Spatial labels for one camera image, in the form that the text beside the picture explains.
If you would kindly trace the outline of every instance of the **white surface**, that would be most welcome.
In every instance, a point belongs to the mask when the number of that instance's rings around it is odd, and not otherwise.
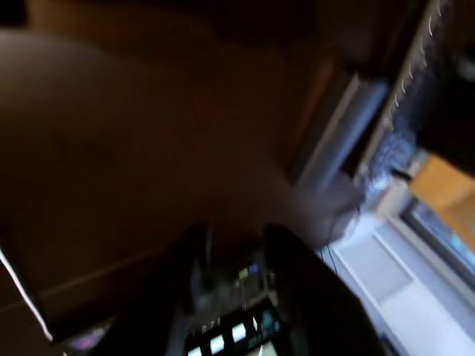
[[[236,325],[232,328],[232,339],[236,342],[244,339],[246,337],[246,327],[244,324]]]
[[[394,179],[374,210],[382,216],[400,214],[411,197],[407,183],[402,179]]]
[[[474,342],[420,283],[385,300],[381,315],[410,355],[475,355]]]
[[[399,218],[387,216],[387,221],[409,241],[429,264],[475,309],[475,293],[467,284],[444,262],[439,255],[430,248],[419,236]]]
[[[209,342],[212,355],[224,349],[223,335],[217,336]]]
[[[397,341],[410,356],[465,356],[475,355],[475,343],[461,328],[457,321],[448,313],[445,307],[420,283],[419,279],[409,271],[397,254],[386,244],[375,230],[379,226],[378,219],[371,215],[361,216],[361,221],[355,233],[336,243],[332,248],[337,258],[346,268],[364,296],[378,310],[381,318],[387,324]],[[366,241],[377,241],[384,248],[387,258],[396,262],[398,268],[405,270],[411,281],[401,285],[401,288],[391,291],[384,298],[377,298],[368,283],[367,278],[384,280],[388,276],[386,268],[379,268],[381,254],[374,256],[369,250],[361,251],[359,246]],[[355,256],[348,258],[352,252]]]
[[[192,349],[189,353],[188,356],[201,356],[201,349],[197,347],[196,349]]]

